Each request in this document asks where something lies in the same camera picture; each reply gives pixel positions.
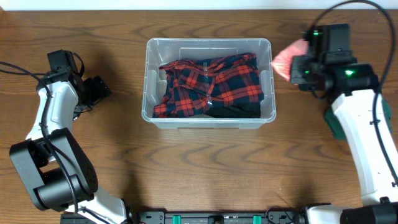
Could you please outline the pink garment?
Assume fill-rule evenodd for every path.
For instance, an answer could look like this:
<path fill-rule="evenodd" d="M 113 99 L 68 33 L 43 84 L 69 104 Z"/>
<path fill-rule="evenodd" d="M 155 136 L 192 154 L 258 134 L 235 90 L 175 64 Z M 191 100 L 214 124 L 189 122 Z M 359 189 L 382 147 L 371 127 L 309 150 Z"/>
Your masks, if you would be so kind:
<path fill-rule="evenodd" d="M 273 70 L 286 81 L 290 81 L 293 58 L 307 53 L 309 43 L 306 40 L 299 39 L 291 43 L 284 50 L 280 51 L 273 59 L 271 65 Z"/>

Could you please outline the black garment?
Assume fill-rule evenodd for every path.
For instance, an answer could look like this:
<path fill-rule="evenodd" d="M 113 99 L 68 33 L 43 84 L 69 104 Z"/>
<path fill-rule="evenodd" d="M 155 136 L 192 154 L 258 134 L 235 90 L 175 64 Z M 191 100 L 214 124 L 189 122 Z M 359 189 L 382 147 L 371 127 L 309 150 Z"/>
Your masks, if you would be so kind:
<path fill-rule="evenodd" d="M 260 103 L 237 103 L 235 105 L 210 108 L 206 115 L 213 118 L 260 118 Z"/>

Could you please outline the red navy plaid shirt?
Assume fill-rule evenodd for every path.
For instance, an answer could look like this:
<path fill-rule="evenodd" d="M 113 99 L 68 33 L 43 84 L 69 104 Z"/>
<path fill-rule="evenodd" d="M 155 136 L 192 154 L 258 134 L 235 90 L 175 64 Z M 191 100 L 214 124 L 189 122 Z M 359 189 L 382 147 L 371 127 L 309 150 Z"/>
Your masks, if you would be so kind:
<path fill-rule="evenodd" d="M 154 106 L 154 118 L 189 118 L 213 107 L 261 104 L 264 99 L 254 53 L 176 60 L 159 69 L 165 71 L 167 89 Z"/>

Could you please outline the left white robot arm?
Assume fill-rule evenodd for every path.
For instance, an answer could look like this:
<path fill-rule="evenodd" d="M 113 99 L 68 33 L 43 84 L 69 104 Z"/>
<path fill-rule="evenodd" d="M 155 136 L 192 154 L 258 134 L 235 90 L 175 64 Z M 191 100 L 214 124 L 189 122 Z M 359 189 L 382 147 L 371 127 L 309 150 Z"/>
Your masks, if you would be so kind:
<path fill-rule="evenodd" d="M 72 135 L 72 123 L 111 94 L 99 77 L 82 79 L 78 54 L 47 55 L 50 71 L 38 79 L 40 104 L 25 141 L 11 146 L 11 161 L 39 210 L 81 215 L 94 223 L 131 223 L 124 200 L 99 187 L 95 168 Z"/>

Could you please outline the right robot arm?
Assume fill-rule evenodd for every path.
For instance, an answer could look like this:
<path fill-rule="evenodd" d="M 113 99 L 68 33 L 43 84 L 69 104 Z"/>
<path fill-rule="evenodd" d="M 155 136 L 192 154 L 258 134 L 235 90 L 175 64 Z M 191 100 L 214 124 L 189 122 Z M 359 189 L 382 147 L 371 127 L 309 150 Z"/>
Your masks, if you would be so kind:
<path fill-rule="evenodd" d="M 307 223 L 397 223 L 397 149 L 376 95 L 372 66 L 358 63 L 349 46 L 349 25 L 311 26 L 307 53 L 294 56 L 290 82 L 323 91 L 354 159 L 363 206 L 308 206 Z"/>

